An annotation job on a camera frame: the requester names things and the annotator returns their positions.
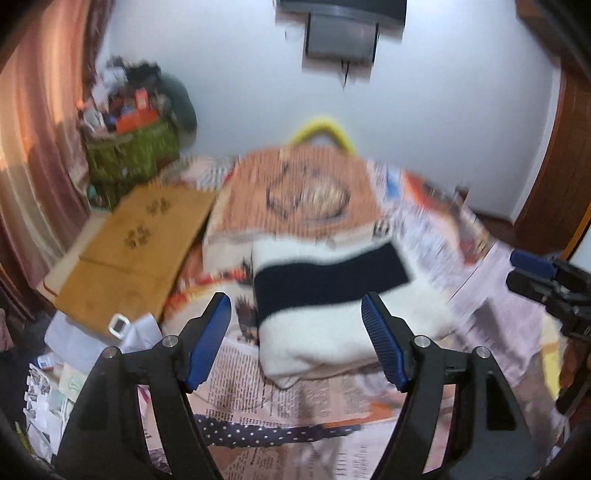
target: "polka dot fabric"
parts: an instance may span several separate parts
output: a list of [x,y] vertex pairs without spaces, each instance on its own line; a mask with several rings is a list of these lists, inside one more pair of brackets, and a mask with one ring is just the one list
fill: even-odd
[[347,436],[361,429],[360,425],[335,428],[325,428],[323,425],[266,428],[215,420],[204,415],[195,415],[195,421],[206,445],[230,448],[274,447],[284,443],[316,442],[327,438]]

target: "cardboard box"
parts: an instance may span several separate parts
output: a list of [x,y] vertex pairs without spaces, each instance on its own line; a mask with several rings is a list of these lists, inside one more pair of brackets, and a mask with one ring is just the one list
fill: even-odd
[[80,256],[56,308],[104,335],[116,313],[132,322],[146,313],[158,319],[216,195],[136,187]]

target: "orange box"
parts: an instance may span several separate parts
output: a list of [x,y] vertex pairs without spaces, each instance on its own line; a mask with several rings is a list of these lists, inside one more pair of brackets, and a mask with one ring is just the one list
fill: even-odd
[[125,115],[121,115],[116,122],[117,133],[119,135],[126,134],[153,124],[158,120],[159,113],[157,110],[136,110]]
[[145,88],[140,88],[135,91],[135,107],[140,111],[150,108],[148,91]]

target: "folded towel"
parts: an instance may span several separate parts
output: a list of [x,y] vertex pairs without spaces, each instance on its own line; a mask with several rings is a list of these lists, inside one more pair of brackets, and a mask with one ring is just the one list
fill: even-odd
[[252,268],[259,359],[281,388],[377,360],[361,319],[361,298],[369,291],[416,335],[438,340],[452,329],[446,299],[391,241],[333,249],[261,239],[253,244]]

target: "white wall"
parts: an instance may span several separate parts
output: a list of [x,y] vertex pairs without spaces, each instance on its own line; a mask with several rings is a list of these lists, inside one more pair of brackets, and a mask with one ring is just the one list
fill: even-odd
[[409,0],[402,41],[383,35],[371,78],[344,91],[336,72],[303,68],[303,31],[272,0],[119,0],[107,49],[185,83],[197,153],[281,144],[329,115],[359,154],[470,186],[472,207],[514,215],[558,89],[514,0]]
[[570,259],[573,265],[591,272],[591,230],[587,230]]

